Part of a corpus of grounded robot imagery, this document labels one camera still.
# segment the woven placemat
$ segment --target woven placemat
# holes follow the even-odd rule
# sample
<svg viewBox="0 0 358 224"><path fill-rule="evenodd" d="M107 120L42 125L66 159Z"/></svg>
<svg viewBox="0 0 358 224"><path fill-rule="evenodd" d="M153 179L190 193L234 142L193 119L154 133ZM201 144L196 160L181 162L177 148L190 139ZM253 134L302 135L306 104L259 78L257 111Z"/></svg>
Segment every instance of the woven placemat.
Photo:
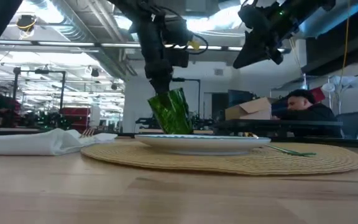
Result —
<svg viewBox="0 0 358 224"><path fill-rule="evenodd" d="M140 142L99 144L82 154L106 162L169 170L203 170L244 175L330 174L358 169L358 154L336 146L274 143L298 152L316 152L313 157L291 156L264 147L242 156L186 156L151 150Z"/></svg>

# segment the white napkin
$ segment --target white napkin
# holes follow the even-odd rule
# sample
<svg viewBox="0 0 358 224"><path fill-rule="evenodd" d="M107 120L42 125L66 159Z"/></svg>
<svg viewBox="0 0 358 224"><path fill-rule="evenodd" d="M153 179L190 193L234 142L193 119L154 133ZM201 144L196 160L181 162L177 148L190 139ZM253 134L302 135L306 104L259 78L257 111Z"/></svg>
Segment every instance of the white napkin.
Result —
<svg viewBox="0 0 358 224"><path fill-rule="evenodd" d="M92 144L114 142L116 134L97 134L80 138L75 130L54 129L41 134L0 136L0 155L59 156L78 152Z"/></svg>

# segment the man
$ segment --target man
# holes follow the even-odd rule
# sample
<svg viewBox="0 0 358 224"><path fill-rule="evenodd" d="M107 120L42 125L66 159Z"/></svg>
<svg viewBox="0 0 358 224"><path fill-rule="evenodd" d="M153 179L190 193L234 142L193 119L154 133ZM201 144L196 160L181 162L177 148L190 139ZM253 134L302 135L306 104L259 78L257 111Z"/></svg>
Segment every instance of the man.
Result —
<svg viewBox="0 0 358 224"><path fill-rule="evenodd" d="M327 106L316 103L316 100L308 90L295 90L288 94L288 111L281 115L281 120L296 121L337 121L334 113ZM324 136L341 138L340 127L325 127L319 129L293 130L295 136Z"/></svg>

